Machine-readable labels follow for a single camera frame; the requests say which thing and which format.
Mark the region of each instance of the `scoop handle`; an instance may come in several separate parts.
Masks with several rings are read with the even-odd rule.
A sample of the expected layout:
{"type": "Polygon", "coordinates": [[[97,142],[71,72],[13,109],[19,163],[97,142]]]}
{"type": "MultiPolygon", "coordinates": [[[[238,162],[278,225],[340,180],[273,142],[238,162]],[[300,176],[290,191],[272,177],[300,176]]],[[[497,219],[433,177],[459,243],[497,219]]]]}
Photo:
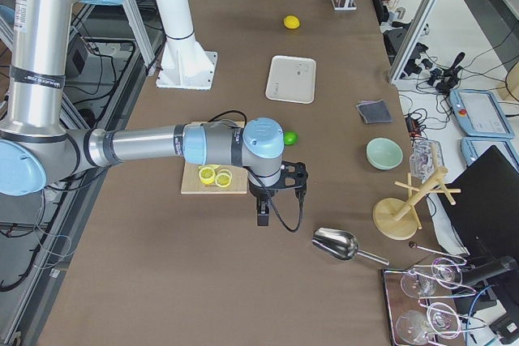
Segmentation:
{"type": "Polygon", "coordinates": [[[368,253],[367,251],[364,251],[364,250],[359,250],[357,252],[358,255],[361,255],[363,257],[366,257],[366,258],[369,258],[369,259],[372,259],[373,261],[376,261],[378,263],[382,263],[383,265],[385,265],[386,267],[389,266],[389,261],[386,259],[386,258],[382,258],[382,257],[379,257],[378,255],[374,255],[372,253],[368,253]]]}

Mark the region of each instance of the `green bowl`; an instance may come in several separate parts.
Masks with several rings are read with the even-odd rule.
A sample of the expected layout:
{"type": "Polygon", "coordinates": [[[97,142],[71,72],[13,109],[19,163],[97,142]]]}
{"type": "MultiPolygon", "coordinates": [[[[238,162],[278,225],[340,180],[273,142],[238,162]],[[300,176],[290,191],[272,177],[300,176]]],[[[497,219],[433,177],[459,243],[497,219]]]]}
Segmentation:
{"type": "Polygon", "coordinates": [[[404,153],[391,139],[375,138],[366,147],[367,160],[377,169],[396,168],[402,162],[404,153]]]}

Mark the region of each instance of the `white tray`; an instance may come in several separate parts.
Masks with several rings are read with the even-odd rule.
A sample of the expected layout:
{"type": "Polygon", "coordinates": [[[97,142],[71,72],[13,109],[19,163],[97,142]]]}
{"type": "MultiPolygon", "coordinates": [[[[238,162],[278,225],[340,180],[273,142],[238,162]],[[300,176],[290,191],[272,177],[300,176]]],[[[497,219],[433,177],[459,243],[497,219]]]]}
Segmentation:
{"type": "Polygon", "coordinates": [[[265,95],[271,100],[303,103],[314,101],[315,60],[274,56],[270,63],[265,95]]]}

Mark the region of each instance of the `green lime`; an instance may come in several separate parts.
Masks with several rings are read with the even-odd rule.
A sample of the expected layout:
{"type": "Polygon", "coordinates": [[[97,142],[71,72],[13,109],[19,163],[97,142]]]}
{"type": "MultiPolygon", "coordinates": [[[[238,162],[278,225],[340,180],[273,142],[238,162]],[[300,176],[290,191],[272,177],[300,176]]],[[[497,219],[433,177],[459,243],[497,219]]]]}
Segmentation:
{"type": "Polygon", "coordinates": [[[283,135],[283,142],[285,145],[293,145],[298,141],[299,135],[295,131],[287,131],[283,135]]]}

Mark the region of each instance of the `blue cable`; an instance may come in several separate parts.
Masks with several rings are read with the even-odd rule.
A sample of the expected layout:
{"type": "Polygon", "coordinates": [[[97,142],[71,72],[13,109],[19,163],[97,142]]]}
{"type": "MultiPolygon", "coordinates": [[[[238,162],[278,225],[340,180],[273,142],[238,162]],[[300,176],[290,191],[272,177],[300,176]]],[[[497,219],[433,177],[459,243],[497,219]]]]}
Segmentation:
{"type": "MultiPolygon", "coordinates": [[[[476,302],[478,301],[478,299],[481,297],[481,295],[483,295],[488,289],[490,289],[491,287],[493,287],[493,285],[487,285],[485,288],[483,288],[481,291],[479,291],[479,293],[475,296],[475,298],[472,300],[472,303],[470,304],[470,308],[469,308],[469,318],[472,318],[472,315],[474,314],[474,307],[476,306],[476,302]]],[[[465,346],[468,346],[469,344],[469,319],[467,319],[467,323],[465,325],[465,331],[467,331],[465,333],[465,346]]]]}

